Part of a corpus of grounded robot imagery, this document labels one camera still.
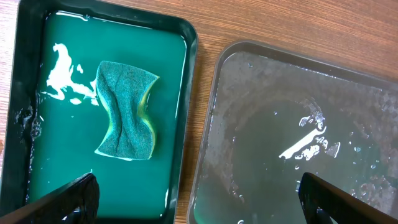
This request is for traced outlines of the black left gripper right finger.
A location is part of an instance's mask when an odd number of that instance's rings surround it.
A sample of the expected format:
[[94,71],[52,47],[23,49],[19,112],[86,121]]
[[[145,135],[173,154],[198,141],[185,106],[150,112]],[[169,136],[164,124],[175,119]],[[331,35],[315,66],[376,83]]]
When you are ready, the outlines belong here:
[[397,219],[309,172],[302,176],[298,197],[307,224],[333,222],[397,224]]

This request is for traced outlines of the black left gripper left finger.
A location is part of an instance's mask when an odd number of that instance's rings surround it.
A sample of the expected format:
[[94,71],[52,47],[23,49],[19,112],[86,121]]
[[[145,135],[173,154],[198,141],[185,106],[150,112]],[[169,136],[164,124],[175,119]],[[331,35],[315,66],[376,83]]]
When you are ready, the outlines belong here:
[[96,177],[87,173],[1,217],[1,223],[94,223],[99,199]]

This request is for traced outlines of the green and yellow sponge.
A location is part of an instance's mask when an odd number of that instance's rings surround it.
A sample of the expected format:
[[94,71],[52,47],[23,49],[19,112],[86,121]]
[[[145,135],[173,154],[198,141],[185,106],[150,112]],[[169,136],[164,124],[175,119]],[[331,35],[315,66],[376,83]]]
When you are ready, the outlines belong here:
[[96,91],[109,117],[108,130],[96,154],[125,161],[148,160],[156,133],[146,114],[147,97],[157,75],[134,66],[102,61]]

